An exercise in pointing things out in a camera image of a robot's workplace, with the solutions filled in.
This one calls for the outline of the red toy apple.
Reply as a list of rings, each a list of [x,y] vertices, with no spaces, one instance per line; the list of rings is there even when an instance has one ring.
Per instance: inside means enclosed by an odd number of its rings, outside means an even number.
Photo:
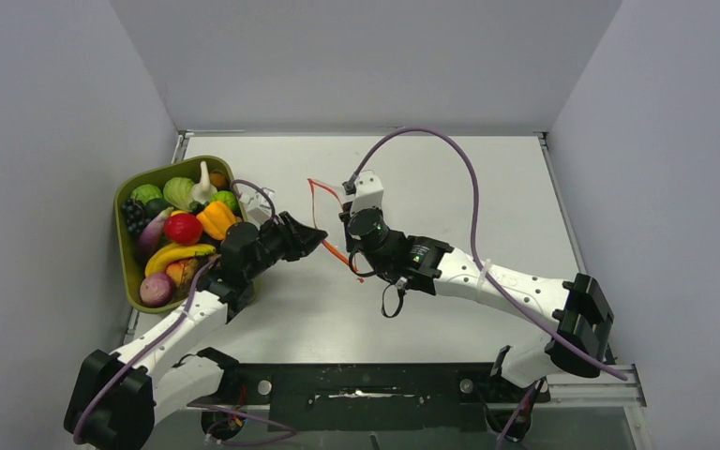
[[[164,236],[180,246],[197,244],[203,235],[203,225],[192,214],[180,212],[172,214],[164,224]]]

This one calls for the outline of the clear zip bag orange zipper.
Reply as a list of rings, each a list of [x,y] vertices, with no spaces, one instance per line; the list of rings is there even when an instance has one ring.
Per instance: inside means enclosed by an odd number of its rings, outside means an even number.
[[[339,214],[342,212],[344,195],[337,186],[325,183],[317,178],[308,177],[310,220],[320,230],[327,231],[328,237],[318,246],[315,254],[316,269],[326,275],[338,275],[344,282],[352,277],[352,284],[362,285],[364,280],[355,275],[359,269],[349,263],[349,251]]]

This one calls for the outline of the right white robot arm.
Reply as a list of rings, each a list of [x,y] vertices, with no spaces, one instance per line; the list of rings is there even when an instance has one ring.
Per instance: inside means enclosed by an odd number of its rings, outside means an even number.
[[[527,386],[564,372],[593,379],[606,372],[612,309],[599,283],[578,273],[572,280],[524,274],[466,253],[443,241],[392,230],[377,205],[347,202],[339,215],[349,258],[362,256],[368,275],[410,291],[473,301],[534,324],[541,335],[529,345],[506,345],[489,375],[491,391],[511,400]]]

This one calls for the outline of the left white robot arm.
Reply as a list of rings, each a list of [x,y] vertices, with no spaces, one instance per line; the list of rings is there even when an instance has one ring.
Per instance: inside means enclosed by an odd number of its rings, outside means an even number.
[[[168,415],[225,386],[234,358],[214,349],[189,361],[185,355],[247,305],[255,278],[280,261],[309,256],[327,236],[287,212],[261,226],[232,225],[180,307],[128,344],[84,359],[64,419],[73,441],[140,449]]]

